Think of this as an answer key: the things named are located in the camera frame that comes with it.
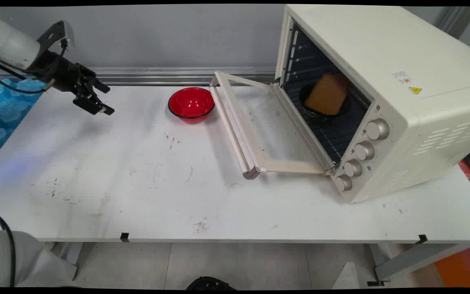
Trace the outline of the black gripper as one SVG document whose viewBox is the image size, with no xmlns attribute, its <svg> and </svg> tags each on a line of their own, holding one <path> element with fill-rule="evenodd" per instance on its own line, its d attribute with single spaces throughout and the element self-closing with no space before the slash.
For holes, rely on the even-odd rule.
<svg viewBox="0 0 470 294">
<path fill-rule="evenodd" d="M 74 64 L 56 52 L 45 51 L 36 58 L 34 76 L 47 84 L 54 79 L 55 89 L 76 95 L 73 104 L 92 115 L 104 113 L 110 116 L 115 112 L 113 108 L 102 103 L 95 96 L 80 95 L 81 93 L 90 94 L 84 86 L 86 84 L 105 94 L 110 91 L 110 87 L 97 79 L 96 74 L 90 69 L 78 63 Z"/>
</svg>

